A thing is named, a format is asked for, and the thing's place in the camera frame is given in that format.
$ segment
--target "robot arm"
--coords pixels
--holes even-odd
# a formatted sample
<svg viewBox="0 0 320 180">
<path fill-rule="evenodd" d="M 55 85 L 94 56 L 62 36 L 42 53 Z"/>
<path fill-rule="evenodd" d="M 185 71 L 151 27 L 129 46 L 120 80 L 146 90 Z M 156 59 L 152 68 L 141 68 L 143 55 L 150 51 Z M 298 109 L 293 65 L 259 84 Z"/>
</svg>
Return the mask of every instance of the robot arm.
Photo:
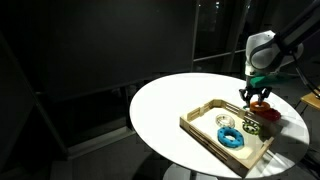
<svg viewBox="0 0 320 180">
<path fill-rule="evenodd" d="M 282 66 L 296 62 L 296 59 L 303 53 L 302 42 L 314 35 L 319 29 L 320 1 L 316 0 L 283 31 L 278 33 L 266 31 L 248 38 L 245 67 L 247 86 L 245 89 L 239 90 L 241 98 L 246 101 L 247 106 L 253 95 L 259 96 L 258 102 L 261 104 L 272 90 L 271 87 L 252 87 L 251 79 L 276 74 Z M 297 71 L 304 84 L 319 97 L 319 94 L 314 91 L 317 87 L 312 83 L 312 86 L 309 84 L 298 65 Z"/>
</svg>

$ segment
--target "wooden tray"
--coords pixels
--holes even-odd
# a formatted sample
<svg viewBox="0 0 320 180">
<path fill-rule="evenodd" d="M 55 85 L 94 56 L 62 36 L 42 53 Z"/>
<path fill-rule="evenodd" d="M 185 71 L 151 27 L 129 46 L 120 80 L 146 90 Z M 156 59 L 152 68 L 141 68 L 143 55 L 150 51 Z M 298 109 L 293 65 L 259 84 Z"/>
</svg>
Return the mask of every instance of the wooden tray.
<svg viewBox="0 0 320 180">
<path fill-rule="evenodd" d="M 244 137 L 243 147 L 232 149 L 220 144 L 217 139 L 217 131 L 221 128 L 216 124 L 218 114 L 227 114 L 235 120 L 234 128 Z M 259 123 L 259 135 L 245 132 L 242 129 L 244 120 Z M 181 116 L 180 127 L 241 177 L 245 177 L 259 161 L 282 129 L 277 124 L 221 99 L 213 99 Z"/>
</svg>

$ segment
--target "black cable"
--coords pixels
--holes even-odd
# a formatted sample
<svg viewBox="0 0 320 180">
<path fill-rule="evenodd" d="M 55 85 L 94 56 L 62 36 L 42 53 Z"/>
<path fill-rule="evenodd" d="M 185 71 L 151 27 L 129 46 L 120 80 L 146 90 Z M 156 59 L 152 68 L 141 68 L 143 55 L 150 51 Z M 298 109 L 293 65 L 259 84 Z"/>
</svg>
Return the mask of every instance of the black cable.
<svg viewBox="0 0 320 180">
<path fill-rule="evenodd" d="M 316 98 L 320 99 L 320 94 L 317 93 L 317 92 L 315 92 L 315 89 L 316 89 L 318 92 L 320 92 L 320 89 L 319 89 L 316 85 L 314 85 L 314 84 L 312 83 L 312 81 L 310 81 L 310 80 L 304 75 L 302 69 L 300 68 L 300 66 L 299 66 L 299 64 L 298 64 L 298 60 L 297 60 L 296 56 L 294 55 L 294 53 L 291 53 L 291 55 L 292 55 L 292 57 L 293 57 L 293 59 L 294 59 L 294 63 L 295 63 L 295 65 L 296 65 L 296 70 L 297 70 L 297 72 L 298 72 L 298 74 L 299 74 L 302 82 L 304 83 L 305 86 L 307 86 L 307 87 L 309 88 L 309 90 L 310 90 L 313 94 L 316 95 Z"/>
</svg>

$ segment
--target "table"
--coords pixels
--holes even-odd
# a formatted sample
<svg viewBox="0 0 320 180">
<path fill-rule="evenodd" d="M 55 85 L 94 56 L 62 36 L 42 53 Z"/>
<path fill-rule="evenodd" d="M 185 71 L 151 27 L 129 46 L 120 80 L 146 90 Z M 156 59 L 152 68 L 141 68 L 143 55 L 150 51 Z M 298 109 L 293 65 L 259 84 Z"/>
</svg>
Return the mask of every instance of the table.
<svg viewBox="0 0 320 180">
<path fill-rule="evenodd" d="M 211 99 L 242 107 L 239 89 L 246 83 L 233 77 L 182 73 L 159 78 L 141 88 L 130 105 L 130 118 L 141 139 L 170 161 L 202 174 L 240 179 L 226 165 L 179 126 L 179 117 Z M 282 173 L 306 154 L 309 132 L 301 116 L 287 102 L 271 93 L 268 102 L 277 109 L 283 126 L 268 152 L 247 174 L 260 178 Z"/>
</svg>

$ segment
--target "round white table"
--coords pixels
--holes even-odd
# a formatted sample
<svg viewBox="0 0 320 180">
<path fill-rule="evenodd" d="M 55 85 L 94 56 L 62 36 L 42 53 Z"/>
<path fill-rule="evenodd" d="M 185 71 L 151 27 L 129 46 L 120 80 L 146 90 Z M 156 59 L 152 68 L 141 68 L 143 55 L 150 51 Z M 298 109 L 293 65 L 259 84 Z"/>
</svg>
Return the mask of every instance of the round white table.
<svg viewBox="0 0 320 180">
<path fill-rule="evenodd" d="M 240 179 L 179 126 L 179 117 L 214 98 L 243 107 L 245 102 L 239 89 L 245 85 L 240 79 L 207 73 L 162 77 L 135 94 L 130 118 L 141 139 L 175 164 L 217 178 Z M 267 177 L 288 170 L 303 158 L 309 146 L 309 132 L 301 116 L 273 93 L 267 100 L 282 114 L 278 123 L 283 129 L 246 178 Z"/>
</svg>

